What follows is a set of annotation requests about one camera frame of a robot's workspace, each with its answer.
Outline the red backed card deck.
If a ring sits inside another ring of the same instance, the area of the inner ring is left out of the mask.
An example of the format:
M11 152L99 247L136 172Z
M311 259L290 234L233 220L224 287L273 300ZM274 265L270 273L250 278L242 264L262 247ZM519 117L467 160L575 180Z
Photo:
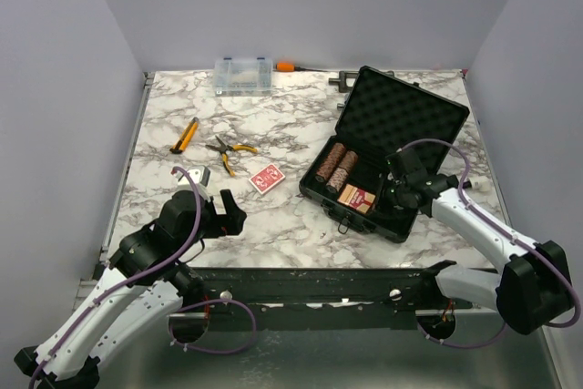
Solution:
M261 195L277 187L285 180L285 175L275 165L269 164L249 178L249 182Z

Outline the Texas Hold'em card box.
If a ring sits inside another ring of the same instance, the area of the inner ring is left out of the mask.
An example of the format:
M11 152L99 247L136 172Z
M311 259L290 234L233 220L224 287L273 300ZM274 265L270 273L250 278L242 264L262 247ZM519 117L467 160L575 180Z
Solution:
M367 215L373 210L376 199L377 196L372 192L346 184L337 201L351 210Z

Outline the orange black chip roll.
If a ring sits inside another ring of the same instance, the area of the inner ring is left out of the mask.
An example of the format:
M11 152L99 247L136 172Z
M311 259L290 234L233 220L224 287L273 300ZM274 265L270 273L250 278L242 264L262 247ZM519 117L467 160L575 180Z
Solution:
M332 175L336 166L339 163L338 156L329 155L324 159L320 167L316 171L315 179L318 182L326 182Z
M354 151L348 150L345 153L343 160L339 164L339 167L346 170L347 172L351 172L354 166L356 165L357 161L358 155Z

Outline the orange blue chip roll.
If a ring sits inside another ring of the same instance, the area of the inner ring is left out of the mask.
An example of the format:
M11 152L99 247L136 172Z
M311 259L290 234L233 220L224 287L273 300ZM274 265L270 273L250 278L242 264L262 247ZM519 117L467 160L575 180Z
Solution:
M336 168L327 181L325 186L326 190L330 193L338 193L342 189L350 173L351 171L349 169L342 167Z

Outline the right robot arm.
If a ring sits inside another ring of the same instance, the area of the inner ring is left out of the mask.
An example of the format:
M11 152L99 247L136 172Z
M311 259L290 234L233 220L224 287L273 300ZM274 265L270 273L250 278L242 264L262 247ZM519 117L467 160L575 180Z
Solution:
M385 197L391 206L443 223L494 268L480 271L452 261L435 265L418 289L425 306L437 309L461 299L497 311L506 326L524 335L578 322L582 304L560 245L540 243L498 220L466 194L465 176L430 173L413 144L390 155L387 164L391 179Z

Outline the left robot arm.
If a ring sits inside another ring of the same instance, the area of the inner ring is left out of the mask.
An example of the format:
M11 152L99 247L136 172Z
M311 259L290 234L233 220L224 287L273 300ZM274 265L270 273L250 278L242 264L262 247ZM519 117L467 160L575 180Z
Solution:
M229 190L220 196L222 214L197 189L180 190L156 219L120 242L93 291L65 324L16 354L30 387L94 388L107 357L149 323L213 303L203 280L180 258L200 240L241 234L246 213Z

